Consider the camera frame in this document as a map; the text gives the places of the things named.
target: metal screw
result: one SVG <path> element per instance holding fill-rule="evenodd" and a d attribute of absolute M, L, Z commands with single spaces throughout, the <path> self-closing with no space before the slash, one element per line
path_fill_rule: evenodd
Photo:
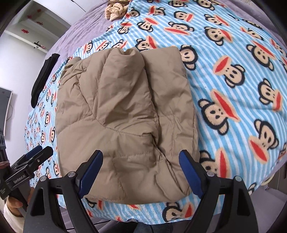
<path fill-rule="evenodd" d="M 235 180 L 240 182 L 240 181 L 242 181 L 242 178 L 240 176 L 235 176 Z"/>
<path fill-rule="evenodd" d="M 46 176 L 41 176 L 40 181 L 45 181 L 47 179 Z"/>
<path fill-rule="evenodd" d="M 68 177 L 73 177 L 73 176 L 75 176 L 75 174 L 76 174 L 75 172 L 69 172 Z"/>
<path fill-rule="evenodd" d="M 208 176 L 210 176 L 210 177 L 213 177 L 213 176 L 214 176 L 214 173 L 213 173 L 212 171 L 208 171 L 206 174 L 207 174 Z"/>

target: red chinese character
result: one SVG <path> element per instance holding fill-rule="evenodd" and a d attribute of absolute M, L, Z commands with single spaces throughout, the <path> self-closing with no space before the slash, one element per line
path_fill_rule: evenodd
<path fill-rule="evenodd" d="M 25 30 L 25 29 L 22 29 L 21 30 L 23 33 L 29 33 L 27 30 Z"/>

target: beige puffer jacket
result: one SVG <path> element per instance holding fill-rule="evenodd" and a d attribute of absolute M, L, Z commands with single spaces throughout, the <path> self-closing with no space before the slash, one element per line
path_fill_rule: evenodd
<path fill-rule="evenodd" d="M 96 149 L 104 155 L 88 199 L 143 204 L 190 194 L 179 152 L 199 161 L 198 129 L 178 48 L 75 57 L 62 73 L 57 105 L 62 175 Z"/>

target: white sleeve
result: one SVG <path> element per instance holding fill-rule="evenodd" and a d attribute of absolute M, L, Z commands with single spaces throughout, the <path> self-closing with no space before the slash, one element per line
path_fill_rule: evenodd
<path fill-rule="evenodd" d="M 4 218 L 6 218 L 7 222 L 13 228 L 16 233 L 23 233 L 24 227 L 24 218 L 23 217 L 16 217 L 14 216 L 10 210 L 8 209 L 7 205 L 4 206 L 3 211 Z"/>

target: wall-mounted monitor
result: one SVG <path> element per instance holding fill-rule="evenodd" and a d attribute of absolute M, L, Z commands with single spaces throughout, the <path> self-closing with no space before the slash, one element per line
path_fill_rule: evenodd
<path fill-rule="evenodd" d="M 0 129 L 5 136 L 5 126 L 8 114 L 8 108 L 13 91 L 0 87 Z"/>

